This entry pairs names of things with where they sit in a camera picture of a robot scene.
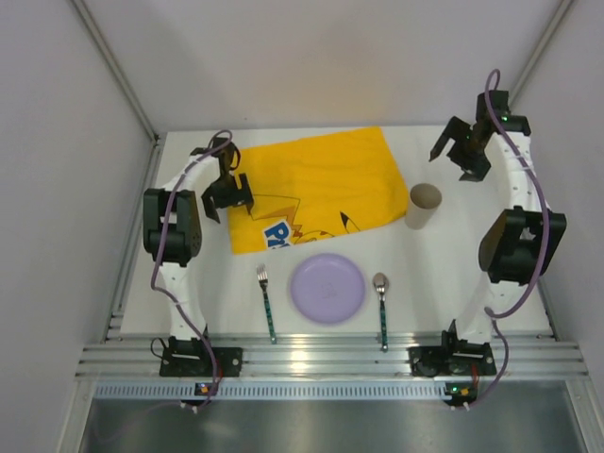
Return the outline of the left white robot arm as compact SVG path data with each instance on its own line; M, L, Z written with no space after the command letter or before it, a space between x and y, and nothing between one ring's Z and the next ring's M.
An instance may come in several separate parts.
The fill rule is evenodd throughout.
M207 146L195 148L169 182L143 193L143 248L154 263L150 286L170 305L170 334L159 341L162 377L210 376L220 370L220 353L210 346L200 307L194 260L202 247L203 217L218 223L220 209L254 207L247 175L234 175L240 163L232 134L221 130Z

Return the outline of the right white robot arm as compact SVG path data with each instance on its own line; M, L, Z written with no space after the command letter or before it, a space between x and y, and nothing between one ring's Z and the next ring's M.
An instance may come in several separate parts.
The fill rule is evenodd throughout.
M530 135L528 118L512 114L508 92L488 89L478 95L476 121L452 117L430 151L430 159L445 154L463 181L491 176L501 201L478 246L478 286L442 333L442 361L489 359L493 323L528 301L566 230L565 215L551 210L537 179Z

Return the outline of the yellow cloth placemat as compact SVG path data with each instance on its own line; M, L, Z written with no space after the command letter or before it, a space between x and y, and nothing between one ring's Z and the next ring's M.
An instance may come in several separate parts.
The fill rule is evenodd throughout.
M231 208L235 254L257 253L384 227L408 210L409 191L377 126L249 147L252 209Z

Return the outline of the beige paper cup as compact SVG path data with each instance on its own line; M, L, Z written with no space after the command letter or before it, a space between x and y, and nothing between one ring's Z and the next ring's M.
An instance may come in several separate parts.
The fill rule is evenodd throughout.
M405 216L406 225L413 229L422 229L441 206L443 195L434 185L419 183L410 190L409 205Z

